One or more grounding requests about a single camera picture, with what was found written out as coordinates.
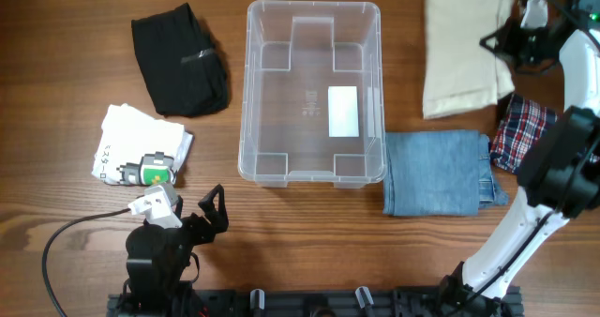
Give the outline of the cream cloth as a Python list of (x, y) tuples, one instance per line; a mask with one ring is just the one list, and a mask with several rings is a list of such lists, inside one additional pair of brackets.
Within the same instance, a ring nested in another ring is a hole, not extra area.
[(423, 117), (495, 105), (515, 90), (507, 64), (480, 45), (510, 16), (514, 0), (425, 0)]

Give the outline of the blue jeans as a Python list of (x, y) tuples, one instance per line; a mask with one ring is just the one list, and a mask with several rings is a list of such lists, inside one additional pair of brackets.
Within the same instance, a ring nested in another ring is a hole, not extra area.
[(509, 196), (491, 170), (489, 137), (477, 130), (388, 132), (383, 213), (476, 216)]

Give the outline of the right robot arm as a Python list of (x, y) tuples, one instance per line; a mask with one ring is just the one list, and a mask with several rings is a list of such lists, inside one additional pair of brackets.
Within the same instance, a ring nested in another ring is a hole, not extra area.
[(526, 0), (480, 46), (515, 69), (560, 64), (564, 112), (525, 154), (517, 194), (487, 242), (443, 278), (436, 316), (509, 316), (512, 279), (537, 249), (599, 205), (599, 0)]

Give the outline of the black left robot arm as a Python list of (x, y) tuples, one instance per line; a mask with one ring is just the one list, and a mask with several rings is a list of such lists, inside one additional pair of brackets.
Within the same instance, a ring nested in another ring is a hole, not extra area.
[(202, 210), (182, 216), (183, 199), (173, 185), (162, 183), (144, 190), (127, 205), (143, 215), (142, 226), (126, 240), (128, 279), (109, 314), (111, 316), (189, 316), (193, 280), (182, 280), (184, 270), (199, 262), (196, 246), (226, 232), (229, 220), (224, 188), (216, 185), (199, 202)]

